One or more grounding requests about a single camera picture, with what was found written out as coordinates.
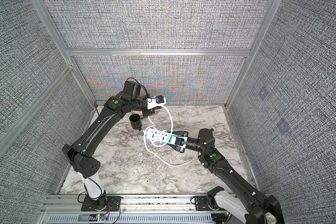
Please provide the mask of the teal power strip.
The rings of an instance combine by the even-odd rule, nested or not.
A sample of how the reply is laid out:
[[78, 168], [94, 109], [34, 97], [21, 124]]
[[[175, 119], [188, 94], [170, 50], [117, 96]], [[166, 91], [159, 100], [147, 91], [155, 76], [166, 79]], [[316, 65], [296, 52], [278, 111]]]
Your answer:
[[159, 131], [154, 128], [149, 128], [146, 131], [145, 137], [147, 140], [157, 145], [171, 144], [172, 133], [166, 131]]

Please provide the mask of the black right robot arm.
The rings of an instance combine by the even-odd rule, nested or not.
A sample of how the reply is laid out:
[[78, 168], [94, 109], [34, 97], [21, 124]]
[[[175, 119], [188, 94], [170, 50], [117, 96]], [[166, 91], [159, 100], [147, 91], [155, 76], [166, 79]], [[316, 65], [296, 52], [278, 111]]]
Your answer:
[[285, 220], [277, 198], [260, 192], [235, 171], [216, 149], [213, 131], [203, 128], [197, 138], [190, 138], [185, 131], [175, 131], [169, 141], [169, 145], [181, 153], [186, 149], [197, 152], [201, 164], [235, 194], [236, 197], [228, 196], [223, 188], [215, 187], [207, 194], [210, 208], [223, 209], [244, 224], [283, 224]]

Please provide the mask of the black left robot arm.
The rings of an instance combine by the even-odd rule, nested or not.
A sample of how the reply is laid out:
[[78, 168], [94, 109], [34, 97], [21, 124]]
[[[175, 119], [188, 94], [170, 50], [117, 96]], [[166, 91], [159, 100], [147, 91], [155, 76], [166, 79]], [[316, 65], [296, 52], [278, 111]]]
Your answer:
[[62, 148], [66, 159], [82, 179], [85, 188], [83, 204], [90, 209], [102, 211], [107, 206], [106, 192], [98, 175], [100, 162], [93, 157], [101, 141], [127, 113], [139, 111], [143, 115], [151, 115], [166, 104], [162, 95], [150, 96], [146, 92], [144, 96], [140, 96], [141, 90], [145, 91], [145, 86], [135, 79], [126, 80], [123, 90], [105, 102], [96, 120], [82, 136], [71, 145], [65, 144]]

